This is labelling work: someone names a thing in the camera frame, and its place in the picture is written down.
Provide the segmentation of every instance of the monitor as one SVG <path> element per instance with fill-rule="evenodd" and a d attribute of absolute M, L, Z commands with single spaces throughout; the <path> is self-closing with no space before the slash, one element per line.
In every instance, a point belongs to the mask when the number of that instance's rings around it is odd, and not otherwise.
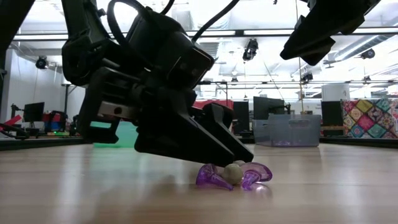
<path fill-rule="evenodd" d="M 25 105 L 24 122 L 43 121 L 44 102 Z"/>
<path fill-rule="evenodd" d="M 254 119 L 268 119 L 269 114 L 285 114 L 285 103 L 280 99 L 253 97 Z"/>

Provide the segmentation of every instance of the ceiling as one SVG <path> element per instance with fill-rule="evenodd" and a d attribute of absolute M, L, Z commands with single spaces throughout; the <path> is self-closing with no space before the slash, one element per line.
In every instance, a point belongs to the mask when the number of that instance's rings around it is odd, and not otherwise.
<path fill-rule="evenodd" d="M 109 0 L 97 0 L 98 7 L 106 8 Z M 167 1 L 141 0 L 141 3 L 161 11 Z M 175 5 L 168 15 L 179 21 L 186 30 L 197 30 L 200 24 L 207 21 L 229 0 L 176 0 Z M 297 3 L 298 14 L 304 16 L 308 13 L 304 2 Z M 116 17 L 121 29 L 127 31 L 131 25 L 135 10 L 117 3 Z M 398 0 L 382 0 L 367 16 L 362 27 L 385 27 L 391 26 L 391 21 L 397 22 Z M 273 0 L 241 0 L 237 6 L 216 24 L 213 29 L 291 29 L 297 20 L 296 1 L 282 0 L 273 5 Z M 106 19 L 103 18 L 105 28 L 109 30 Z M 21 26 L 21 34 L 48 34 L 66 33 L 66 24 L 63 17 L 62 4 L 60 0 L 36 0 L 32 10 Z M 347 50 L 350 44 L 366 40 L 371 36 L 336 36 L 333 39 L 336 44 L 331 54 L 325 58 Z M 282 60 L 279 57 L 288 37 L 259 37 L 259 51 L 254 60 L 243 63 L 242 54 L 248 38 L 204 38 L 199 43 L 203 48 L 218 57 L 217 64 L 205 78 L 214 81 L 230 81 L 231 76 L 237 76 L 239 81 L 287 81 L 299 80 L 302 73 L 311 71 L 314 80 L 361 80 L 366 75 L 373 75 L 372 80 L 389 80 L 398 78 L 398 37 L 392 35 L 386 41 L 371 46 L 376 52 L 372 59 L 360 59 L 351 57 L 342 62 L 333 63 L 331 66 L 319 63 L 317 66 L 309 67 L 303 61 L 295 58 Z M 48 60 L 62 66 L 60 49 L 62 41 L 36 41 L 21 42 L 24 54 L 28 56 L 47 55 Z"/>

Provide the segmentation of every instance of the black cable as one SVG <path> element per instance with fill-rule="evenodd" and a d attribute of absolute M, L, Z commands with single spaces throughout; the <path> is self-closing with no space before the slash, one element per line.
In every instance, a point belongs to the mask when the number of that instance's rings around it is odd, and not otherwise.
<path fill-rule="evenodd" d="M 166 7 L 163 9 L 161 14 L 166 15 L 166 13 L 168 13 L 168 11 L 172 8 L 173 4 L 174 0 L 169 0 L 169 3 L 167 3 Z"/>
<path fill-rule="evenodd" d="M 206 31 L 211 25 L 213 25 L 217 20 L 221 19 L 225 14 L 227 14 L 235 5 L 239 2 L 239 0 L 232 0 L 223 10 L 221 10 L 217 15 L 211 18 L 205 25 L 203 25 L 198 32 L 192 37 L 192 42 L 195 43 L 199 37 Z"/>
<path fill-rule="evenodd" d="M 6 124 L 2 124 L 2 123 L 0 123 L 0 127 L 3 128 L 3 130 L 0 131 L 0 133 L 5 135 L 5 136 L 7 136 L 7 137 L 14 138 L 14 139 L 17 139 L 17 140 L 25 140 L 25 139 L 28 139 L 30 137 L 29 133 L 27 133 L 26 131 L 22 130 L 21 128 L 16 128 L 16 127 L 13 127 L 13 126 L 10 126 L 10 125 L 6 125 Z M 21 136 L 18 136 L 18 134 L 17 134 L 17 136 L 14 136 L 12 134 L 7 133 L 5 130 L 16 131 Z"/>
<path fill-rule="evenodd" d="M 142 18 L 144 18 L 144 20 L 147 22 L 153 22 L 153 19 L 151 18 L 148 10 L 136 0 L 112 0 L 108 4 L 108 11 L 107 11 L 108 25 L 116 41 L 120 44 L 122 48 L 130 52 L 133 52 L 136 57 L 139 57 L 139 59 L 141 59 L 145 63 L 144 65 L 145 67 L 152 68 L 152 64 L 148 62 L 144 57 L 140 57 L 140 54 L 130 46 L 130 43 L 124 37 L 119 27 L 119 24 L 116 20 L 116 17 L 114 15 L 114 5 L 117 2 L 121 2 L 127 4 L 128 6 L 133 7 L 135 10 L 137 10 L 138 14 L 142 16 Z"/>

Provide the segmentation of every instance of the small round ball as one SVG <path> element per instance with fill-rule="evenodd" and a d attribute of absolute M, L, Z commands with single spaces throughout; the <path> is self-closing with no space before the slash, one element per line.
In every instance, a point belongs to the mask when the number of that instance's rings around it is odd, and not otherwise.
<path fill-rule="evenodd" d="M 238 166 L 241 166 L 241 165 L 245 164 L 244 161 L 234 161 L 233 163 L 237 164 Z"/>
<path fill-rule="evenodd" d="M 221 173 L 222 178 L 231 185 L 236 185 L 242 181 L 243 171 L 242 168 L 237 164 L 230 164 L 224 168 Z"/>

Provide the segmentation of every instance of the wooden surface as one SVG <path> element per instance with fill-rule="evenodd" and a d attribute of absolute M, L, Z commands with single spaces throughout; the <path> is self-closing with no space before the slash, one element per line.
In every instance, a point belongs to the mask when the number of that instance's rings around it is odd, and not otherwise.
<path fill-rule="evenodd" d="M 198 189 L 201 164 L 133 149 L 0 152 L 0 223 L 398 223 L 398 151 L 250 147 L 274 173 L 252 192 Z"/>

